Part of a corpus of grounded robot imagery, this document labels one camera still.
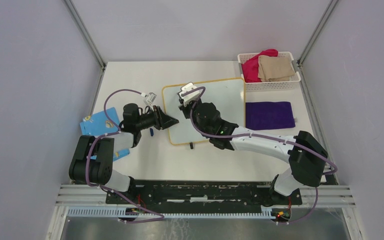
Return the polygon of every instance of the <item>purple towel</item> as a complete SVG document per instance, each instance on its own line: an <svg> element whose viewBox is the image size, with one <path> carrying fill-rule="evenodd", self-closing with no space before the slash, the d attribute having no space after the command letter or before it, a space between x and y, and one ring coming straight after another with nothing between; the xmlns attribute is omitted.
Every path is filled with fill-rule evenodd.
<svg viewBox="0 0 384 240"><path fill-rule="evenodd" d="M291 103L288 101L246 102L245 127L251 130L294 128L295 120Z"/></svg>

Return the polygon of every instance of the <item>beige cloth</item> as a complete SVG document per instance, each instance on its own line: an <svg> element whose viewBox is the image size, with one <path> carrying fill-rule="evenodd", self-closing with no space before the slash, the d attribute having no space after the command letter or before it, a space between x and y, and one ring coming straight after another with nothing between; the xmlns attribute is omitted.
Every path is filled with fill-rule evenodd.
<svg viewBox="0 0 384 240"><path fill-rule="evenodd" d="M261 82L286 82L295 74L291 60L287 57L260 55L258 77Z"/></svg>

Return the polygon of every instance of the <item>light blue cloth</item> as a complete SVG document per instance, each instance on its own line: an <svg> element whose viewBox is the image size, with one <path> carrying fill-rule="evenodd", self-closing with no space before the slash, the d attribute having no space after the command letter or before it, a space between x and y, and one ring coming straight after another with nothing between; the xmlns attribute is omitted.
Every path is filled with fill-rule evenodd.
<svg viewBox="0 0 384 240"><path fill-rule="evenodd" d="M107 109L106 113L108 114L109 118L111 118L111 120L113 120L115 123L120 122L115 107ZM108 120L107 116L105 116L104 111L100 111L93 114L92 116L87 116L83 118L83 121L80 123L80 128L81 134L91 136L99 136L102 134L114 133L118 131L117 126L114 126L114 124ZM130 154L129 149L121 149L114 151L116 152L114 152L114 155L112 156L112 161L115 161Z"/></svg>

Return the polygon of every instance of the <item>gray wall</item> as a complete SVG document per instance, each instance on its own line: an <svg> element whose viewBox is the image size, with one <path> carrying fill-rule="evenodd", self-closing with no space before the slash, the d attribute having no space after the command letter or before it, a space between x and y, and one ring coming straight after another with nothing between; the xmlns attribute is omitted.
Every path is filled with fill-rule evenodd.
<svg viewBox="0 0 384 240"><path fill-rule="evenodd" d="M105 61L298 58L329 0L73 0Z"/></svg>
<svg viewBox="0 0 384 240"><path fill-rule="evenodd" d="M0 0L0 240L44 239L98 77L61 0Z"/></svg>
<svg viewBox="0 0 384 240"><path fill-rule="evenodd" d="M384 239L384 1L341 1L304 75L368 239Z"/></svg>

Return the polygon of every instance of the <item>laundry basket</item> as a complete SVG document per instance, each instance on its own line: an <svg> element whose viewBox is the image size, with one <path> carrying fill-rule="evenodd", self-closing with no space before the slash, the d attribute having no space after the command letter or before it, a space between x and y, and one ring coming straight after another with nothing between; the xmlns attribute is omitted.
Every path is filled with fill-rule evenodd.
<svg viewBox="0 0 384 240"><path fill-rule="evenodd" d="M239 68L240 68L240 74L242 75L242 78L244 78L244 74L242 72L242 64L244 64L246 61L248 61L250 58L254 57L258 53L241 53L237 55L237 61L239 62ZM277 55L278 57L284 57L289 58L291 61L291 67L292 61L294 60L294 57L292 56L292 53L289 51L280 51ZM296 86L300 85L301 76L298 71L295 72L295 75L289 77L289 81L274 81L274 82L250 82L246 83L246 91L247 92L262 92L262 91L279 91L279 90L288 90L293 89Z"/></svg>

